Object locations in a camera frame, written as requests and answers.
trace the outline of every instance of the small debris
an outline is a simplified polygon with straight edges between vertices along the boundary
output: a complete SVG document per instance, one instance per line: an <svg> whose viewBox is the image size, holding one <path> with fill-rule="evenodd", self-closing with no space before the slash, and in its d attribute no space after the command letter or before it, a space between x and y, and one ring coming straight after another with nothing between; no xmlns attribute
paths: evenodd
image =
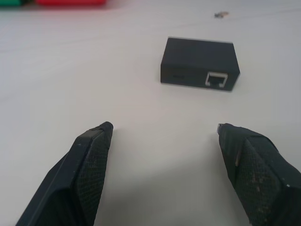
<svg viewBox="0 0 301 226"><path fill-rule="evenodd" d="M229 12L221 11L221 12L219 12L219 13L215 13L215 14L214 14L214 17L215 17L215 18L220 18L220 19L222 19L222 18L224 18L224 16L227 16L227 15L229 15Z"/></svg>

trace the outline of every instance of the white surface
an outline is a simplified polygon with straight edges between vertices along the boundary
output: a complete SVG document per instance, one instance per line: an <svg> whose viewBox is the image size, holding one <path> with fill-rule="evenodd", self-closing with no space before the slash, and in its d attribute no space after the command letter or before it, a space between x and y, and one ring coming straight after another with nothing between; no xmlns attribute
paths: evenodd
<svg viewBox="0 0 301 226"><path fill-rule="evenodd" d="M104 121L114 132L95 225L248 225L217 124L268 136L301 170L300 21L297 0L0 9L0 225L15 225L76 136ZM233 92L160 84L168 36L232 41Z"/></svg>

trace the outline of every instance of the red object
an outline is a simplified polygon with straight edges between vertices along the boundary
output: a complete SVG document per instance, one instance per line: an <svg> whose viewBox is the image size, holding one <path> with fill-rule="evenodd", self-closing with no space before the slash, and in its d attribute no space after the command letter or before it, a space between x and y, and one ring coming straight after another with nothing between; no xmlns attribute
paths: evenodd
<svg viewBox="0 0 301 226"><path fill-rule="evenodd" d="M106 0L36 0L41 5L99 5Z"/></svg>

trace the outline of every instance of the black box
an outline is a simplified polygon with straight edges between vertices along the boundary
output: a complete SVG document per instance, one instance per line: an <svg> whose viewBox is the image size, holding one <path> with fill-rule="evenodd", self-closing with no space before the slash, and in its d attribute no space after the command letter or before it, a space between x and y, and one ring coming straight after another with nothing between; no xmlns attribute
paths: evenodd
<svg viewBox="0 0 301 226"><path fill-rule="evenodd" d="M239 74L233 43L168 38L162 83L231 91Z"/></svg>

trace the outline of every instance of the green object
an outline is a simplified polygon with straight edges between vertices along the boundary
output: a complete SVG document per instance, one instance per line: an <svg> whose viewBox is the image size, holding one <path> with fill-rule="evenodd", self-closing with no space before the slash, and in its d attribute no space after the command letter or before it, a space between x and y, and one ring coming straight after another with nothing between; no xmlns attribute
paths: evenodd
<svg viewBox="0 0 301 226"><path fill-rule="evenodd" d="M0 0L0 6L21 6L23 0Z"/></svg>

